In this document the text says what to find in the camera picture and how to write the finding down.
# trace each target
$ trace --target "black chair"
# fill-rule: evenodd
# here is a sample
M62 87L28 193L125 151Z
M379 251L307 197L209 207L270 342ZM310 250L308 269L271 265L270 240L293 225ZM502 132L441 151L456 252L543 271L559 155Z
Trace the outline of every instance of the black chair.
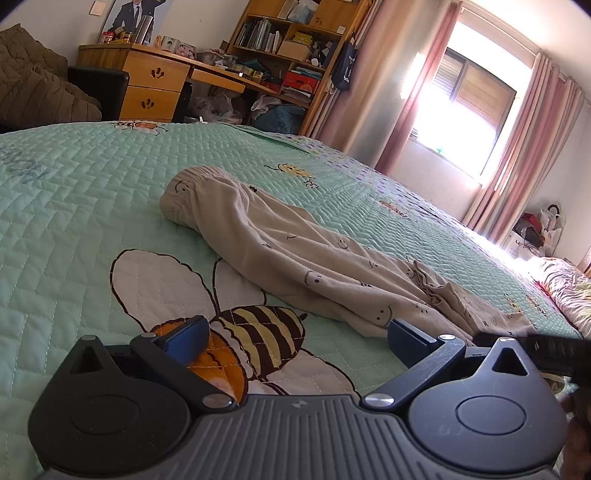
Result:
M68 82L100 102L103 122L119 119L129 84L129 73L97 67L68 67ZM0 125L0 134L11 131Z

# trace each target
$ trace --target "brown blanket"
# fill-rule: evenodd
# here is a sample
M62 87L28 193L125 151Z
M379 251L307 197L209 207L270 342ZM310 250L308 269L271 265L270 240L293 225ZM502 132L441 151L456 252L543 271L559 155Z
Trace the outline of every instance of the brown blanket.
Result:
M0 125L100 121L100 104L66 81L67 67L19 24L0 31Z

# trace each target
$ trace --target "cartoon bee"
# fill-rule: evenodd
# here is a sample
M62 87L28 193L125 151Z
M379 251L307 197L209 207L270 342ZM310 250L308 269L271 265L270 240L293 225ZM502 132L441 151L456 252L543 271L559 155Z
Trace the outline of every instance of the cartoon bee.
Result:
M521 307L519 305L517 305L517 303L515 302L515 300L513 300L509 295L507 295L506 293L503 294L504 297L506 298L507 302L509 302L509 306L515 310L516 312L520 312L523 313L523 310L521 309Z
M542 307L540 307L540 304L538 303L538 301L535 298L533 298L531 295L526 295L525 299L529 302L529 304L533 308L538 310L538 312L540 312L544 317L547 317L546 312L542 309Z
M311 173L303 170L300 167L296 167L295 165L290 165L288 163L280 163L279 165L277 165L277 168L270 167L269 165L265 165L265 166L267 168L270 168L271 170L282 171L283 173L293 175L294 177L301 177L303 179L307 179L304 182L304 185L306 185L307 187L309 187L311 189L318 188L318 185L312 181L314 176Z
M156 137L160 135L159 129L168 132L168 130L166 130L162 125L159 125L156 122L149 122L147 120L130 120L126 122L115 122L115 128L120 130L127 130L128 128L132 130L140 130L142 132L155 135Z
M189 368L238 403L247 393L357 395L341 370L302 348L307 314L267 305L265 292L222 259L212 286L176 258L143 250L121 252L111 269L115 297L144 331L209 319L208 346Z
M390 212L395 213L396 215L402 217L402 218L408 218L408 215L406 213L404 213L400 208L398 208L396 205L393 205L390 202L386 202L384 200L380 200L380 204L384 207L386 207L388 210L390 210Z

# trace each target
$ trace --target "framed photo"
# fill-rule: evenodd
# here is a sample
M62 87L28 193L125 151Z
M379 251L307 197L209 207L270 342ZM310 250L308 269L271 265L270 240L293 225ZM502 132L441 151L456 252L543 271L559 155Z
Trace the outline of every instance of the framed photo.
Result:
M173 0L115 0L102 31L115 31L121 27L133 33L142 17L150 15L154 17L154 25L148 32L144 45L151 46L156 39L154 33L158 33L172 3Z

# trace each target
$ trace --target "window shutter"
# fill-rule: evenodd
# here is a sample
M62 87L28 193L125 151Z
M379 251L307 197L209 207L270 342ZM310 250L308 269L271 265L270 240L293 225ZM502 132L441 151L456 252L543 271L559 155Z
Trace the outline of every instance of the window shutter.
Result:
M498 130L514 96L515 92L496 77L468 65L456 102L477 113Z
M448 98L452 96L458 78L462 72L463 62L456 60L451 55L445 54L435 78L433 85L442 90Z

